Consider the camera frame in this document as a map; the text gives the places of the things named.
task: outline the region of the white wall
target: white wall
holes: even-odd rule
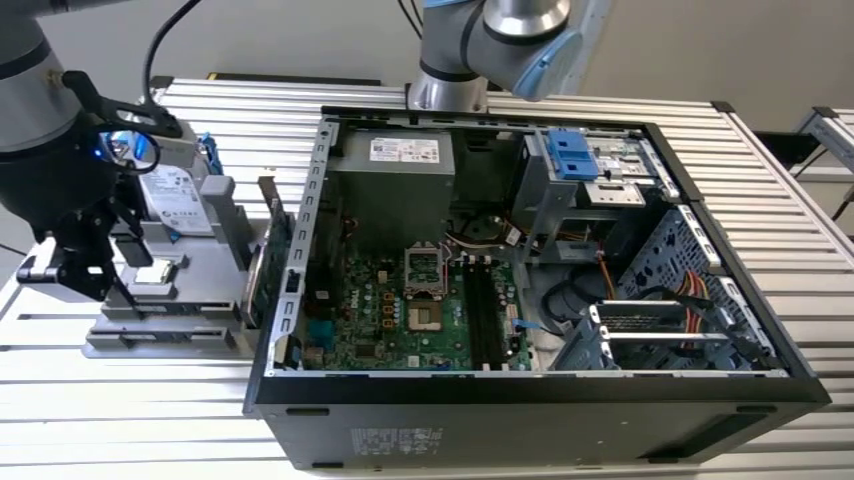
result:
[[[135,0],[41,20],[67,68],[133,99],[151,36],[183,0]],[[615,0],[582,94],[728,100],[756,128],[815,104],[854,106],[854,1]],[[155,72],[412,79],[417,42],[395,0],[204,0]]]
[[[133,0],[41,19],[63,65],[133,100],[151,37],[184,0]],[[357,77],[401,85],[419,42],[393,0],[204,0],[169,33],[155,74]]]
[[[616,0],[587,95],[727,100],[752,128],[854,106],[850,0]]]

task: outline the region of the green circuit board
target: green circuit board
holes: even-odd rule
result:
[[[448,268],[447,292],[440,302],[429,298],[407,299],[403,256],[351,256],[343,278],[343,304],[331,325],[331,342],[324,345],[323,365],[315,358],[313,368],[327,371],[472,370],[462,269],[459,263]],[[502,301],[515,305],[515,293],[508,291],[515,291],[510,267],[499,265],[491,269],[491,276],[496,290],[504,292]],[[424,305],[436,310],[428,312],[427,308],[421,309]],[[432,320],[411,318],[411,310],[420,310],[421,316]],[[511,331],[506,310],[506,305],[496,305],[502,332]],[[523,349],[508,356],[506,363],[510,369],[530,370],[526,334],[520,333],[518,338]]]

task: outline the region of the aluminum workbench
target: aluminum workbench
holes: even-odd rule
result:
[[[854,172],[854,110],[815,107],[798,128],[811,134]]]
[[[319,107],[401,108],[403,91],[176,80],[160,102],[196,132],[215,135],[225,172],[237,181],[236,200],[263,217],[259,175],[275,175],[296,210]],[[738,116],[710,103],[555,97],[528,104],[506,94],[492,94],[491,110],[658,123],[834,403],[699,468],[340,476],[854,478],[852,247]],[[79,346],[97,310],[95,303],[60,305],[13,281],[0,291],[0,465],[14,466],[0,470],[0,478],[319,475],[295,472],[265,424],[240,415],[248,360],[88,360]]]

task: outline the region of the case label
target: case label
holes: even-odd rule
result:
[[[371,161],[439,163],[439,140],[375,138],[371,140]]]
[[[356,455],[435,455],[443,428],[353,428]]]

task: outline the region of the robotic arm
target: robotic arm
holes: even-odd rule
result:
[[[424,0],[420,74],[411,109],[486,112],[487,80],[539,101],[555,92],[582,46],[570,0]]]
[[[33,18],[107,3],[0,1],[0,202],[31,225],[39,243],[48,237],[56,242],[47,264],[33,257],[24,262],[27,278],[96,300],[112,287],[127,293],[112,265],[111,232],[128,263],[151,263],[133,178],[144,170],[115,161],[101,135],[136,130],[181,136],[164,109],[103,98],[83,72],[63,70]],[[131,122],[127,114],[147,120]]]
[[[96,300],[115,287],[132,304],[108,239],[116,238],[131,266],[151,264],[135,178],[151,170],[120,164],[103,134],[135,130],[180,138],[181,127],[161,107],[103,98],[85,73],[64,71],[35,20],[119,1],[0,0],[0,203],[29,223],[39,243],[56,241],[49,264],[27,259],[29,278],[49,276]],[[527,100],[542,99],[580,47],[580,34],[566,28],[568,14],[570,0],[424,0],[409,108],[484,112],[487,80]]]

